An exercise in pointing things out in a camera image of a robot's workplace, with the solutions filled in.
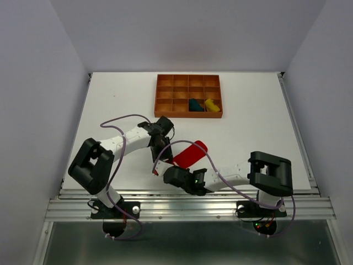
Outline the red sock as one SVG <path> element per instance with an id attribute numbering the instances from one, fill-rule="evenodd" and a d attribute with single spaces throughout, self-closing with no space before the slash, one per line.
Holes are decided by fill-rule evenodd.
<path id="1" fill-rule="evenodd" d="M 176 155 L 172 163 L 187 169 L 205 157 L 205 152 L 208 152 L 207 146 L 202 141 L 197 140 L 180 154 Z"/>

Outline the teal sock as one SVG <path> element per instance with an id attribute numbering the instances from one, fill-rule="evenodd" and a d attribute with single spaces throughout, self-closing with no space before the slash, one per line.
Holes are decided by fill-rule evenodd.
<path id="1" fill-rule="evenodd" d="M 190 112 L 203 112 L 204 108 L 200 103 L 194 98 L 189 99 L 189 111 Z"/>

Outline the yellow bear sock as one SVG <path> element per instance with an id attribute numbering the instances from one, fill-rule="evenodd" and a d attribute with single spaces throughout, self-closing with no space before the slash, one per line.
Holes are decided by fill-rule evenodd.
<path id="1" fill-rule="evenodd" d="M 221 108 L 211 98 L 205 100 L 205 108 L 207 112 L 218 113 L 221 111 Z"/>

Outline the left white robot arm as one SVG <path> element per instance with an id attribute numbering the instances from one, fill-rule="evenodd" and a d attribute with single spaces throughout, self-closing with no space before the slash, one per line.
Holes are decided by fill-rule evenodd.
<path id="1" fill-rule="evenodd" d="M 89 194 L 95 196 L 103 205 L 110 217 L 122 213 L 121 195 L 110 185 L 110 174 L 113 163 L 136 150 L 149 147 L 152 161 L 171 161 L 171 148 L 164 150 L 170 143 L 167 136 L 174 129 L 174 124 L 165 116 L 155 123 L 144 121 L 132 130 L 106 140 L 86 139 L 68 168 L 68 174 Z"/>

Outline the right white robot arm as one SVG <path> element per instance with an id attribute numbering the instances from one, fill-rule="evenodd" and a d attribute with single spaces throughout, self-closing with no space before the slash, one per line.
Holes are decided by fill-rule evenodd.
<path id="1" fill-rule="evenodd" d="M 279 208 L 283 197 L 293 195 L 291 161 L 260 151 L 251 152 L 247 162 L 220 169 L 213 166 L 191 171 L 159 160 L 155 172 L 165 184 L 197 196 L 227 187 L 235 190 L 236 186 L 251 185 L 258 189 L 256 200 L 251 201 L 259 215 Z"/>

